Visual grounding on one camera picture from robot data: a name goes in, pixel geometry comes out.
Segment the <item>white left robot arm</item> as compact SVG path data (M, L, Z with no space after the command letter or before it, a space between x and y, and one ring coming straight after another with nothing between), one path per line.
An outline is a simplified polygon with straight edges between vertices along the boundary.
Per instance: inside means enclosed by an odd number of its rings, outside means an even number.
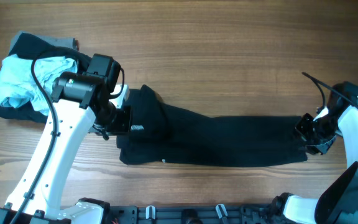
M129 87L115 75L65 72L55 80L40 141L21 180L0 207L0 223L102 223L109 203L82 198L61 209L78 149L89 132L104 139L129 132Z

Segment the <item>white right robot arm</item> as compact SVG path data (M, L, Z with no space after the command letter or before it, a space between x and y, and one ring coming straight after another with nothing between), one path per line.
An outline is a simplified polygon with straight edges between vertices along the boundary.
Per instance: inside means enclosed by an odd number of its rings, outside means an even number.
M358 223L358 108L350 106L338 121L347 169L319 198L283 194L272 202L271 214L285 223Z

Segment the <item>black t-shirt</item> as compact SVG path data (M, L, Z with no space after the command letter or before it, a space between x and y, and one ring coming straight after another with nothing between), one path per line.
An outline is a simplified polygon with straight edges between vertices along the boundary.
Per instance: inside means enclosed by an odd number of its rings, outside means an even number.
M267 167L304 162L294 135L299 116L207 117L160 101L147 85L125 102L132 126L117 137L127 165L167 162L220 167Z

